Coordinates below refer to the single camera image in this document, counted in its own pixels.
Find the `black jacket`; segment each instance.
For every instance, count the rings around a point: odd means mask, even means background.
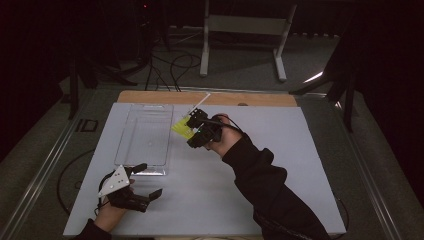
[[[253,205],[254,220],[266,240],[330,239],[312,210],[284,184],[287,171],[271,165],[274,155],[239,140],[223,157],[235,173],[235,184]],[[75,239],[111,239],[90,219]]]

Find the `transparent plastic box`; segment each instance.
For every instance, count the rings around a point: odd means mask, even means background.
[[[133,104],[115,158],[116,165],[147,164],[136,175],[166,175],[173,105]]]

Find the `yellow object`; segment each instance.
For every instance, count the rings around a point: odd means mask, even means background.
[[[174,124],[171,129],[174,132],[183,136],[184,138],[190,139],[191,137],[193,137],[194,132],[193,129],[187,126],[188,120],[190,120],[190,115],[186,115],[185,117],[183,117],[180,121]]]

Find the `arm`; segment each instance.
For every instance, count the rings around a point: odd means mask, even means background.
[[[112,239],[112,235],[109,232],[118,225],[128,210],[113,207],[107,202],[107,198],[105,198],[104,202],[105,204],[100,208],[96,220],[88,219],[84,229],[74,238],[75,240]]]
[[[259,151],[238,132],[222,129],[222,140],[206,146],[216,151],[235,173],[235,184],[253,205],[265,239],[330,239],[313,211],[285,184],[287,171],[271,165],[274,155]]]

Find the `metal frame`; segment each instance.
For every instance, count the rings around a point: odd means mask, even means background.
[[[9,218],[9,221],[0,232],[0,239],[15,239],[19,234],[22,225],[34,207],[35,202],[41,194],[41,191],[43,191],[47,180],[49,179],[54,167],[56,166],[56,163],[59,161],[63,153],[63,150],[66,148],[68,141],[71,138],[75,127],[77,126],[77,119],[79,118],[79,115],[91,99],[91,92],[84,94],[83,98],[81,99],[81,108],[75,112],[75,118],[70,120],[65,126],[55,145],[51,149],[49,155],[44,160],[43,165],[40,167],[37,174],[29,183],[21,200]]]
[[[381,223],[381,227],[383,228],[387,239],[402,240],[403,237],[400,233],[400,230],[395,220],[393,219],[392,214],[390,213],[386,200],[378,189],[377,183],[375,182],[373,174],[368,167],[367,161],[359,150],[353,133],[345,130],[345,122],[343,121],[342,117],[340,117],[340,112],[338,112],[339,110],[336,107],[333,107],[332,109],[336,119],[338,120],[339,128],[343,129],[342,132],[344,133],[345,138],[352,149],[354,159],[356,160],[354,161],[354,164],[358,169],[362,183],[364,184],[365,190],[368,193],[369,199],[374,207],[375,213]]]
[[[205,18],[203,28],[204,39],[202,59],[200,64],[200,76],[206,77],[208,75],[210,31],[255,33],[281,36],[280,45],[278,48],[274,49],[274,59],[275,66],[277,68],[278,79],[284,82],[287,79],[287,76],[284,70],[281,55],[283,53],[284,45],[286,44],[296,7],[297,5],[292,5],[290,7],[290,11],[286,19],[236,17],[210,15],[209,0],[205,0]]]

